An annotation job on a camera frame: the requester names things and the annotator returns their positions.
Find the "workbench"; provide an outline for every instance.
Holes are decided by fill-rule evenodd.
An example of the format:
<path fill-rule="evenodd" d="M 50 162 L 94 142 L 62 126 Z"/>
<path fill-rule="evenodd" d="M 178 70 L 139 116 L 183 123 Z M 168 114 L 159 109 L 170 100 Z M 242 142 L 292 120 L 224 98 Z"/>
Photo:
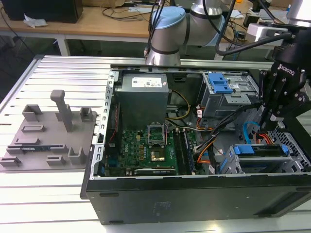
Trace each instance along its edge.
<path fill-rule="evenodd" d="M 143 65 L 140 58 L 45 56 L 34 59 L 0 104 L 0 156 L 23 121 L 26 104 L 57 111 L 53 89 L 66 91 L 72 111 L 102 112 L 111 64 Z M 269 69 L 272 63 L 182 60 L 182 66 Z M 0 173 L 0 232 L 310 232 L 311 201 L 281 218 L 102 226 L 88 200 L 79 197 L 84 171 Z"/>
<path fill-rule="evenodd" d="M 243 3 L 236 3 L 235 9 L 245 14 L 251 6 L 251 2 L 244 0 Z M 148 22 L 146 20 L 141 18 L 140 21 L 118 21 L 103 16 L 102 9 L 100 7 L 84 7 L 83 14 L 77 23 L 47 22 L 48 26 L 36 28 L 29 27 L 23 21 L 12 21 L 7 15 L 4 15 L 4 17 L 19 36 L 56 39 L 61 55 L 63 56 L 70 56 L 67 39 L 147 43 L 149 32 Z M 121 12 L 124 9 L 126 8 L 118 8 L 115 11 Z M 138 12 L 125 11 L 120 14 L 114 14 L 113 16 L 126 17 L 137 14 Z M 144 18 L 149 19 L 149 14 L 145 14 Z M 234 21 L 242 25 L 244 18 L 237 18 Z M 0 19 L 0 35 L 15 36 L 2 18 Z M 226 35 L 232 39 L 232 30 L 228 29 Z M 230 43 L 222 39 L 220 50 L 226 50 L 229 46 Z M 273 46 L 264 45 L 257 48 L 271 50 Z M 215 56 L 215 60 L 222 60 L 222 58 L 222 56 Z"/>

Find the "floor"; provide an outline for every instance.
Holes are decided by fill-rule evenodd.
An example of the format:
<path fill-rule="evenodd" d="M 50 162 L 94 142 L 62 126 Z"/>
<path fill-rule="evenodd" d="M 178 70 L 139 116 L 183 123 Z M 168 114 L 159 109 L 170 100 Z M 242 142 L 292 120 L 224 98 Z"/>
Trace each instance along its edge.
<path fill-rule="evenodd" d="M 35 54 L 60 55 L 54 39 L 21 38 Z M 11 48 L 0 37 L 0 102 L 21 76 L 33 56 L 17 37 L 16 45 Z M 113 41 L 79 41 L 69 40 L 72 56 L 109 56 L 109 57 L 142 57 L 145 48 L 144 43 L 113 42 Z M 187 55 L 185 48 L 181 50 L 181 58 L 213 60 L 215 50 L 213 47 L 199 48 L 189 46 Z M 264 56 L 266 50 L 248 50 L 238 57 L 230 55 L 225 60 L 238 59 L 239 61 L 266 62 Z"/>

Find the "gray power supply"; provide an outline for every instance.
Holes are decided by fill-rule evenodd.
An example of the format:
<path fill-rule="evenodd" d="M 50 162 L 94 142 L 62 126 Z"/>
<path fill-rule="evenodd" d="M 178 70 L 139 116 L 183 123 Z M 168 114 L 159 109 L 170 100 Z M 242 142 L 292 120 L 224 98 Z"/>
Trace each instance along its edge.
<path fill-rule="evenodd" d="M 153 122 L 164 123 L 169 97 L 165 74 L 124 74 L 115 93 L 124 129 L 144 130 Z"/>

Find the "cardboard box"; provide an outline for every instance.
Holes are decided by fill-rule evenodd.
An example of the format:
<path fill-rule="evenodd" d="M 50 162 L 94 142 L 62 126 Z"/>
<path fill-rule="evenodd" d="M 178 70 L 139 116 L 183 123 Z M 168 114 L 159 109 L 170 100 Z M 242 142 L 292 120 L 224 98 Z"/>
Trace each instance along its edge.
<path fill-rule="evenodd" d="M 288 7 L 289 4 L 292 4 L 294 0 L 272 0 L 271 6 L 278 6 L 278 7 Z"/>
<path fill-rule="evenodd" d="M 125 0 L 82 0 L 83 6 L 101 6 L 116 8 L 122 6 Z"/>

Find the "wooden table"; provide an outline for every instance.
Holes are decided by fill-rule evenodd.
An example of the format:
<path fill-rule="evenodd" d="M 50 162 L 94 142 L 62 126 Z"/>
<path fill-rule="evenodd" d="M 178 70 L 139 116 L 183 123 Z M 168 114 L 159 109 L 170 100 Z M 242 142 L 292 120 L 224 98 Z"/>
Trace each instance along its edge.
<path fill-rule="evenodd" d="M 244 0 L 243 3 L 237 3 L 235 9 L 241 13 L 246 13 L 252 3 Z M 116 9 L 121 12 L 126 8 Z M 125 17 L 137 15 L 137 12 L 125 11 L 121 14 L 114 14 L 115 17 Z M 11 21 L 7 15 L 4 16 L 6 21 L 12 29 L 23 37 L 40 37 L 40 38 L 54 38 L 58 42 L 61 55 L 69 56 L 70 51 L 67 44 L 67 39 L 78 40 L 98 40 L 98 41 L 127 41 L 127 42 L 143 42 L 148 40 L 148 22 L 141 18 L 140 21 L 118 21 L 102 15 L 100 7 L 84 7 L 84 11 L 77 23 L 61 23 L 61 22 L 47 22 L 46 27 L 31 28 L 22 21 Z M 235 21 L 242 25 L 242 19 L 235 19 Z M 0 35 L 15 36 L 13 32 L 5 24 L 4 20 L 0 19 Z M 232 30 L 227 30 L 228 38 L 233 39 Z M 225 50 L 230 44 L 222 39 L 220 48 Z"/>

